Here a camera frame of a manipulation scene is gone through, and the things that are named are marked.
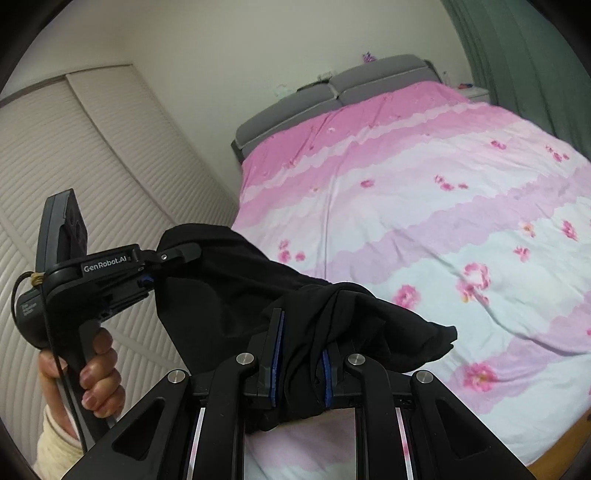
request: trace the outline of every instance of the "green curtain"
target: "green curtain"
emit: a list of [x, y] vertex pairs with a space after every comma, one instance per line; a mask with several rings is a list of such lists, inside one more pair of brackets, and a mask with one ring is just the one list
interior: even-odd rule
[[474, 83], [591, 159], [591, 78], [554, 25], [527, 0], [442, 1]]

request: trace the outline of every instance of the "white wall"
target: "white wall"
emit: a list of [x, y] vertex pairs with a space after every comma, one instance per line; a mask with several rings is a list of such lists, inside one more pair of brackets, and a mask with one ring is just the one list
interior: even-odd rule
[[130, 20], [154, 0], [74, 0], [42, 30], [0, 98], [68, 72], [129, 62]]
[[175, 0], [146, 9], [128, 53], [160, 102], [237, 194], [230, 142], [237, 127], [276, 101], [275, 87], [312, 82], [377, 57], [414, 53], [472, 76], [440, 0]]

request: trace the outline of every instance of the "ribbed panel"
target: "ribbed panel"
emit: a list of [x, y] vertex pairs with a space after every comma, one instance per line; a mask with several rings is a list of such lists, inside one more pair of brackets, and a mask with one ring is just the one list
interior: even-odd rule
[[237, 205], [133, 67], [73, 73], [67, 80], [116, 155], [176, 223], [232, 224]]
[[[33, 267], [45, 198], [75, 189], [89, 252], [131, 243], [155, 248], [176, 222], [230, 225], [236, 213], [135, 70], [92, 70], [69, 82], [80, 99], [64, 81], [0, 109], [0, 416], [30, 461], [43, 399], [37, 353], [14, 328], [9, 297], [18, 274]], [[106, 326], [119, 354], [126, 409], [168, 370], [184, 368], [153, 297]]]
[[10, 294], [18, 275], [31, 266], [0, 222], [0, 415], [12, 438], [32, 458], [42, 425], [37, 352], [18, 333], [10, 315]]

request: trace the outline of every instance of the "bedsheet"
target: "bedsheet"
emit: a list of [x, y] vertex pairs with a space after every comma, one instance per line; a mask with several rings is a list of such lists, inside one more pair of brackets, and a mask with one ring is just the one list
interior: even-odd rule
[[[455, 325], [425, 368], [525, 464], [591, 406], [591, 165], [571, 146], [423, 82], [280, 132], [243, 172], [234, 230]], [[350, 411], [247, 447], [269, 478], [355, 478]]]

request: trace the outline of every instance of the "nightstand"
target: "nightstand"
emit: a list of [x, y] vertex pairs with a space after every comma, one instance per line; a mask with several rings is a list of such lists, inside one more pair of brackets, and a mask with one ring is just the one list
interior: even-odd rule
[[462, 90], [460, 90], [459, 88], [454, 88], [454, 90], [460, 95], [469, 98], [470, 100], [472, 100], [472, 102], [491, 102], [491, 96], [489, 95], [488, 90], [486, 90], [485, 88], [470, 87], [464, 88]]

